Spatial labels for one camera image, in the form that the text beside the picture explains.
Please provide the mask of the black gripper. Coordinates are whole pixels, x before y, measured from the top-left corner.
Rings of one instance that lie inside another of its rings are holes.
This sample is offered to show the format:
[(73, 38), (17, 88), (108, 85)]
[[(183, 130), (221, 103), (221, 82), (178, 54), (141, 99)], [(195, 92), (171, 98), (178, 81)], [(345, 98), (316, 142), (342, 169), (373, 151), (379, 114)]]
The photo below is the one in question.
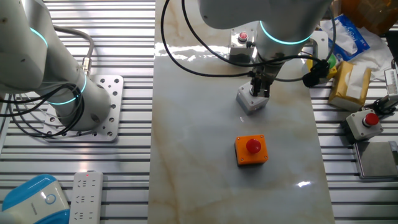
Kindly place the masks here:
[(269, 97), (270, 85), (267, 82), (272, 83), (276, 79), (276, 76), (279, 73), (279, 65), (258, 65), (253, 67), (251, 71), (255, 77), (258, 77), (263, 81), (251, 82), (251, 95), (254, 97)]

